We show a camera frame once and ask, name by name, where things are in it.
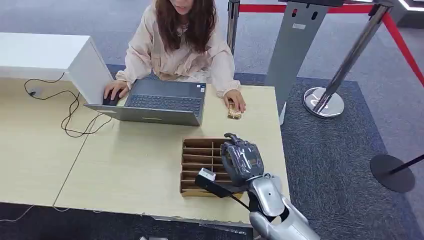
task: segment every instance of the stanchion base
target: stanchion base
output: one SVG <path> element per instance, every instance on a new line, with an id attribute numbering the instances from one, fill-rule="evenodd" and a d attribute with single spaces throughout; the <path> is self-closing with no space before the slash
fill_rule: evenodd
<path id="1" fill-rule="evenodd" d="M 377 155 L 369 162 L 372 175 L 381 185 L 398 193 L 406 193 L 415 186 L 415 177 L 411 169 L 405 168 L 394 174 L 389 174 L 390 170 L 402 164 L 405 164 L 402 160 L 386 154 Z"/>
<path id="2" fill-rule="evenodd" d="M 343 113 L 343 110 L 345 109 L 345 103 L 343 102 L 343 99 L 340 97 L 340 95 L 334 93 L 327 106 L 325 106 L 321 112 L 314 111 L 315 105 L 317 105 L 325 91 L 326 89 L 322 87 L 313 87 L 307 90 L 303 95 L 303 105 L 311 114 L 317 117 L 323 119 L 332 119 Z"/>

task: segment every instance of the woman's left hand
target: woman's left hand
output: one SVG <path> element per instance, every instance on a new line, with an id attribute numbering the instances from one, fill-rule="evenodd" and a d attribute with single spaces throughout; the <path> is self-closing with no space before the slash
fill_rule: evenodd
<path id="1" fill-rule="evenodd" d="M 246 111 L 245 100 L 243 99 L 242 93 L 239 92 L 238 90 L 235 90 L 235 89 L 229 90 L 224 95 L 223 98 L 224 98 L 225 106 L 227 108 L 230 108 L 230 99 L 231 99 L 234 102 L 234 106 L 237 111 L 240 111 L 242 113 Z"/>

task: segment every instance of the computer mouse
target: computer mouse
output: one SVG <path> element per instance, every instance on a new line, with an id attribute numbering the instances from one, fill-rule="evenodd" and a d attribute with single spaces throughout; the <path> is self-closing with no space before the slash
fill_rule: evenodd
<path id="1" fill-rule="evenodd" d="M 118 105 L 118 102 L 121 99 L 119 97 L 119 94 L 121 94 L 121 92 L 122 92 L 122 89 L 118 90 L 118 92 L 116 93 L 115 99 L 111 100 L 112 91 L 109 91 L 107 98 L 103 99 L 103 105 L 106 105 L 106 106 L 116 106 L 116 105 Z"/>

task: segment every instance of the laptop lid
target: laptop lid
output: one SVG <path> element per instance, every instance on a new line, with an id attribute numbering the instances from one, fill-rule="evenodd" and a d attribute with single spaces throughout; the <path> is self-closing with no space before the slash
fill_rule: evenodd
<path id="1" fill-rule="evenodd" d="M 125 106 L 84 104 L 85 107 L 121 121 L 200 126 L 198 118 L 191 111 L 150 109 Z"/>

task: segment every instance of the long brown hair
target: long brown hair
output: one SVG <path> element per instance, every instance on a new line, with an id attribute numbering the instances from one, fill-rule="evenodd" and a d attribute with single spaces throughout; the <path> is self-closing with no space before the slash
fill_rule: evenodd
<path id="1" fill-rule="evenodd" d="M 194 52 L 207 51 L 206 44 L 211 38 L 217 23 L 217 10 L 214 0 L 194 0 L 188 14 L 188 29 L 184 33 L 185 42 Z M 170 0 L 156 0 L 156 18 L 159 33 L 167 52 L 180 48 L 181 38 L 177 29 L 181 25 L 180 14 Z"/>

